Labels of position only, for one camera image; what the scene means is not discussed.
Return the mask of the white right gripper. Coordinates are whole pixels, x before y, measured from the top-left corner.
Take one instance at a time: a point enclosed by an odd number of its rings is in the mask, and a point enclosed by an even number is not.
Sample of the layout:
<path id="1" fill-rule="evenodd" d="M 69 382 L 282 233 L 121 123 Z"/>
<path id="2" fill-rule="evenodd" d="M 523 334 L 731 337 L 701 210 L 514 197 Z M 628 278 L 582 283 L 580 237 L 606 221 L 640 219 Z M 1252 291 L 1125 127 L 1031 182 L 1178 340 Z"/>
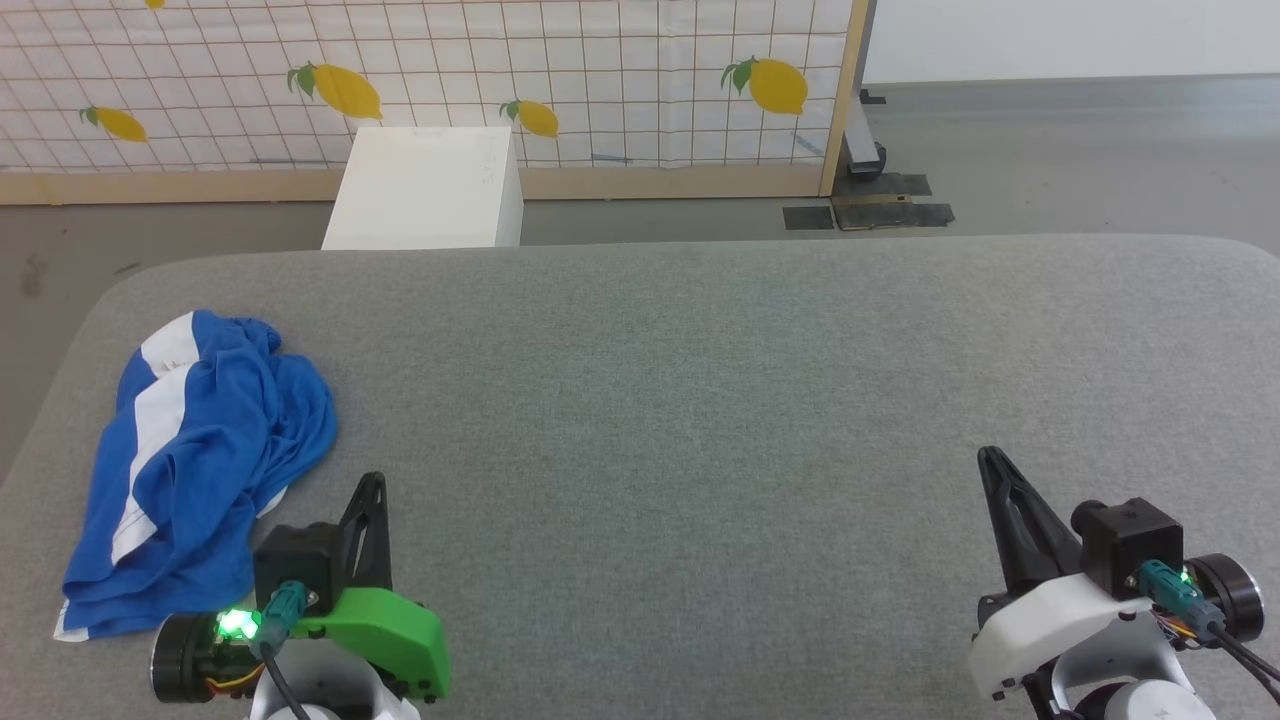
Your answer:
<path id="1" fill-rule="evenodd" d="M 1011 682 L 1036 685 L 1051 706 L 1068 706 L 1071 691 L 1084 685 L 1151 679 L 1149 601 L 1116 601 L 1078 574 L 1080 541 L 1000 447 L 980 448 L 977 464 L 1006 594 L 1020 597 L 992 614 L 970 643 L 966 662 L 978 693 L 989 700 Z"/>

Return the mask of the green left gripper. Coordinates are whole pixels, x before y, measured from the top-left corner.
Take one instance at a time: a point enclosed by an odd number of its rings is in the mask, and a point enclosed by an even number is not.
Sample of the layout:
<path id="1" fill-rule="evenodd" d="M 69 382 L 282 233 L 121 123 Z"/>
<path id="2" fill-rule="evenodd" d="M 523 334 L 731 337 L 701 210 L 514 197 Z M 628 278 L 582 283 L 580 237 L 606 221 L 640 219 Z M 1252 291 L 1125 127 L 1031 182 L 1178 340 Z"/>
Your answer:
<path id="1" fill-rule="evenodd" d="M 339 521 L 344 592 L 328 615 L 302 618 L 291 641 L 332 641 L 401 698 L 434 702 L 451 693 L 444 626 L 433 611 L 393 592 L 389 519 L 387 478 L 367 471 Z"/>

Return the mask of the blue and white shorts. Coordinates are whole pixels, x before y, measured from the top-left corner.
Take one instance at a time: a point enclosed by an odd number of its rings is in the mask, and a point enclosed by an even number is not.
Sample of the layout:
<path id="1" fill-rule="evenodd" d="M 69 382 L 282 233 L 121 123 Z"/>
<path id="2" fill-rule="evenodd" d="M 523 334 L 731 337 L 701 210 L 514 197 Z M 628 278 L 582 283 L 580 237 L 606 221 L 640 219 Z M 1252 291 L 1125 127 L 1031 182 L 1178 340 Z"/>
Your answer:
<path id="1" fill-rule="evenodd" d="M 250 534 L 338 430 L 329 384 L 251 316 L 193 310 L 132 354 L 104 427 L 52 635 L 216 612 L 253 584 Z"/>

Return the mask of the grey fabric sofa surface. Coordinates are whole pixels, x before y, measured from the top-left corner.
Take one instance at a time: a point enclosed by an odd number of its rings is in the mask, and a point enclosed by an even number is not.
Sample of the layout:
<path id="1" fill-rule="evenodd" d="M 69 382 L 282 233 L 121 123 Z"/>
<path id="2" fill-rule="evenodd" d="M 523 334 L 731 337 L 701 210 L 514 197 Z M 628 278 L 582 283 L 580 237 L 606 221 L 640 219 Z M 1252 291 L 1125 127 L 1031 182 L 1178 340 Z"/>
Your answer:
<path id="1" fill-rule="evenodd" d="M 90 311 L 0 484 L 0 720 L 161 705 L 152 633 L 52 638 L 127 359 L 193 309 L 328 380 L 262 528 L 387 477 L 394 587 L 442 620 L 438 720 L 1019 720 L 978 694 L 1004 587 L 977 450 L 1064 516 L 1144 497 L 1263 589 L 1280 664 L 1280 259 L 1088 234 L 207 258 Z"/>

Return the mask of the brown plate with black tape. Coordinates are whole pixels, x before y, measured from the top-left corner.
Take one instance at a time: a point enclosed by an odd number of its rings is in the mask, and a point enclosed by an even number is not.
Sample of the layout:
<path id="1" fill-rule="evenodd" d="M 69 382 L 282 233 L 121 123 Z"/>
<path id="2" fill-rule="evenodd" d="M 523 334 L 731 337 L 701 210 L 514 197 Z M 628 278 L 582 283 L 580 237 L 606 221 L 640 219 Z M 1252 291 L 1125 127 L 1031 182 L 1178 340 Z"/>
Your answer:
<path id="1" fill-rule="evenodd" d="M 933 195 L 924 174 L 883 173 L 847 176 L 829 196 L 835 224 L 841 231 L 895 228 L 945 228 L 955 222 L 946 202 L 929 202 Z"/>

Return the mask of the white box pedestal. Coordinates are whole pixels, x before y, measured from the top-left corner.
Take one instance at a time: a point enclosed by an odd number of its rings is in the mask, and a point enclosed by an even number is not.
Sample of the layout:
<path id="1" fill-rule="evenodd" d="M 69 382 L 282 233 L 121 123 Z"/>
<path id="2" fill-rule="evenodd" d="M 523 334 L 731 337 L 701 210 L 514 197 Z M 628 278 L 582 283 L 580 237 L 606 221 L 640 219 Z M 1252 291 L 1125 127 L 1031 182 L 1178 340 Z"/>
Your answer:
<path id="1" fill-rule="evenodd" d="M 365 127 L 321 249 L 516 247 L 524 193 L 508 127 Z"/>

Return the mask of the grey metal post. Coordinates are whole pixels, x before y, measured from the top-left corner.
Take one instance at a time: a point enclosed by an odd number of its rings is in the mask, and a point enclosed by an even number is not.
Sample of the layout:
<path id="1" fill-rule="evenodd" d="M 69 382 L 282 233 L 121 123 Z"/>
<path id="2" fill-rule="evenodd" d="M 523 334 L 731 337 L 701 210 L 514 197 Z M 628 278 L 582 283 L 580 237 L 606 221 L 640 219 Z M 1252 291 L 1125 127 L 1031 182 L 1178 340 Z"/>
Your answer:
<path id="1" fill-rule="evenodd" d="M 874 179 L 884 168 L 881 146 L 872 137 L 870 124 L 863 108 L 864 74 L 876 9 L 877 0 L 854 0 L 850 17 L 852 26 L 846 37 L 847 49 L 856 53 L 850 81 L 850 104 L 844 122 L 847 173 L 855 181 Z"/>

